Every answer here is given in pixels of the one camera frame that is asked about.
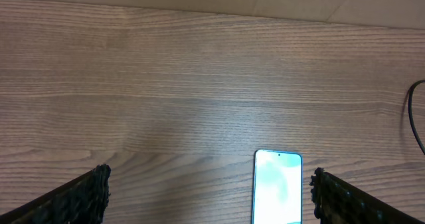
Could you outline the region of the Samsung Galaxy smartphone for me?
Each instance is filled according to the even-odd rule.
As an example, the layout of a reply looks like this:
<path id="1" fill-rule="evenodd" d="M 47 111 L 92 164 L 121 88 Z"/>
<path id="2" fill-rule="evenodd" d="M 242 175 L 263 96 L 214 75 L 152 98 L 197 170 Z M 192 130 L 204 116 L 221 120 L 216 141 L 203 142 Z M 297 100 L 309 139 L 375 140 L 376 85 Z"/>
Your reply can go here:
<path id="1" fill-rule="evenodd" d="M 302 156 L 278 150 L 254 154 L 252 224 L 302 223 Z"/>

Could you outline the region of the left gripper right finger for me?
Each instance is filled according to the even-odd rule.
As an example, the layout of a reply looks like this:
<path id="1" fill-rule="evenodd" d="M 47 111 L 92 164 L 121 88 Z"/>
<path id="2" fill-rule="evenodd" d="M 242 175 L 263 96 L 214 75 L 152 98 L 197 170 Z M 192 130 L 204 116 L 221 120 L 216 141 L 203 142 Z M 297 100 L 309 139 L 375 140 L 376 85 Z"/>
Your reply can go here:
<path id="1" fill-rule="evenodd" d="M 424 224 L 323 168 L 314 171 L 309 185 L 321 224 Z"/>

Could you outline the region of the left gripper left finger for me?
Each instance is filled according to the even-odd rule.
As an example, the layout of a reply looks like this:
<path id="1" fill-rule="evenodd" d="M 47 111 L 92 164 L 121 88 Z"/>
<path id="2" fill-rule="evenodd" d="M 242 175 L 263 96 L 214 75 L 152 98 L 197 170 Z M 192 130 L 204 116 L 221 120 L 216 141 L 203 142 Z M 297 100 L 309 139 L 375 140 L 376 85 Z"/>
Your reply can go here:
<path id="1" fill-rule="evenodd" d="M 60 187 L 1 215 L 5 224 L 101 224 L 109 202 L 111 168 L 98 165 Z"/>

